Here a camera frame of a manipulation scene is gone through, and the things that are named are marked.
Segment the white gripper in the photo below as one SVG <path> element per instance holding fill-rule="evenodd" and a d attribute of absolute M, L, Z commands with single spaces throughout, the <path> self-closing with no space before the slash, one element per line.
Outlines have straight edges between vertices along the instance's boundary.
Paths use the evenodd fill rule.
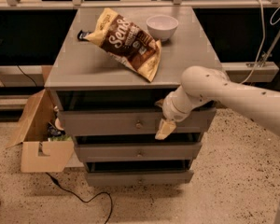
<path fill-rule="evenodd" d="M 155 102 L 155 106 L 162 108 L 162 113 L 167 119 L 161 119 L 159 129 L 156 132 L 157 140 L 164 140 L 176 128 L 176 122 L 183 121 L 188 114 L 179 111 L 173 103 L 173 96 L 168 94 L 164 99 Z"/>

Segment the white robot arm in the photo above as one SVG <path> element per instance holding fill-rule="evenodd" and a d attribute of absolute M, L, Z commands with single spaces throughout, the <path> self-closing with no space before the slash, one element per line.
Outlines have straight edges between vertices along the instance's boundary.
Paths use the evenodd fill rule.
<path fill-rule="evenodd" d="M 185 195 L 174 200 L 172 224 L 280 224 L 280 92 L 230 81 L 200 66 L 159 101 L 166 137 L 210 101 L 223 105 Z"/>

